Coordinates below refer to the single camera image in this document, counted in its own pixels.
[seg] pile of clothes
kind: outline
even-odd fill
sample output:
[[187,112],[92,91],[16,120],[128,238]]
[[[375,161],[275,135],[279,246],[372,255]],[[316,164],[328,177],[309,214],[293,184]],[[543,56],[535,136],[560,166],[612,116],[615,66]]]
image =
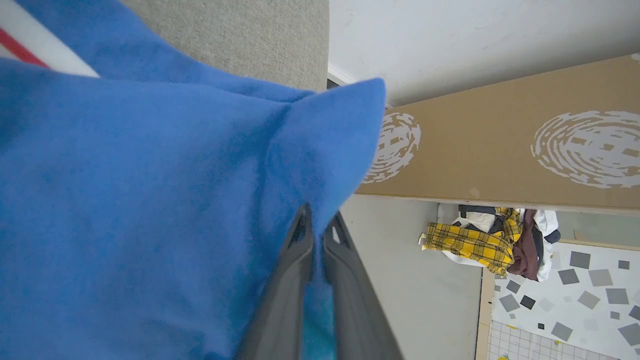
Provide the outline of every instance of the pile of clothes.
[[553,244],[560,240],[555,211],[459,205],[455,220],[446,221],[447,209],[456,210],[441,204],[438,222],[421,234],[423,250],[440,250],[459,264],[485,266],[500,276],[547,280]]

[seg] floor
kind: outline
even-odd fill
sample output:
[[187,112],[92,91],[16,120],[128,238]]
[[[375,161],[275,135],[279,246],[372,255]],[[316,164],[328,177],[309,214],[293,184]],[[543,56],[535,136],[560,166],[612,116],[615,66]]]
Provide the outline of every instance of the floor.
[[420,251],[418,237],[437,208],[354,195],[341,211],[404,358],[473,360],[481,269]]
[[615,360],[492,321],[487,360]]

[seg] wooden frame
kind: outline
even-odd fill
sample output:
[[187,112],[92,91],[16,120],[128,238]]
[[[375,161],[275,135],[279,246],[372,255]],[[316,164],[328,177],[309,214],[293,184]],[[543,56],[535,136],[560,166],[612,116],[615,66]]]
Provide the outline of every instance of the wooden frame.
[[487,360],[486,353],[489,350],[489,331],[491,329],[491,309],[493,291],[495,289],[495,276],[489,269],[482,268],[480,285],[480,309],[478,312],[478,331],[476,337],[476,360]]

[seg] blue cloth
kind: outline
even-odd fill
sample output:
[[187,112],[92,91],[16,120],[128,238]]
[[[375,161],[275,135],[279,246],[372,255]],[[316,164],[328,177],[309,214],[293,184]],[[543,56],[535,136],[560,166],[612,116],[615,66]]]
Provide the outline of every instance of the blue cloth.
[[[103,56],[149,55],[130,44]],[[102,79],[0,60],[0,356],[229,358],[297,208],[324,229],[364,178],[383,83],[313,95],[186,57],[118,76],[81,47]],[[330,296],[314,276],[307,357],[333,356]]]

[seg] gray floor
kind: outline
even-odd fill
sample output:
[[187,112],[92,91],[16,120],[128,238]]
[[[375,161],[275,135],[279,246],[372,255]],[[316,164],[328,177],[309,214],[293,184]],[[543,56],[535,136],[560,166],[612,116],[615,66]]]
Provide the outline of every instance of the gray floor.
[[405,359],[474,359],[481,270],[417,245],[437,204],[354,195],[341,210]]

